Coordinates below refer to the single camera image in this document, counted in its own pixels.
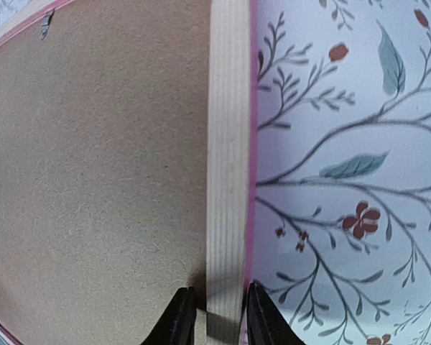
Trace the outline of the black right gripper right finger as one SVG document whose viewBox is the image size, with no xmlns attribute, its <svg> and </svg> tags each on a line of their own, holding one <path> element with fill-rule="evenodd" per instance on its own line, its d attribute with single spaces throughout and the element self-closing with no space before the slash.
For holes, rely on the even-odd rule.
<svg viewBox="0 0 431 345">
<path fill-rule="evenodd" d="M 251 282 L 248 288 L 246 330 L 249 344 L 305 345 L 259 282 Z"/>
</svg>

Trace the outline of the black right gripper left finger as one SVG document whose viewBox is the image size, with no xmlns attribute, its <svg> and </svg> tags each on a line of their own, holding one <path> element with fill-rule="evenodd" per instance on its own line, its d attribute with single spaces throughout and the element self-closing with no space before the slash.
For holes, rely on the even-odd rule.
<svg viewBox="0 0 431 345">
<path fill-rule="evenodd" d="M 179 288 L 141 345 L 193 345 L 195 320 L 195 288 Z"/>
</svg>

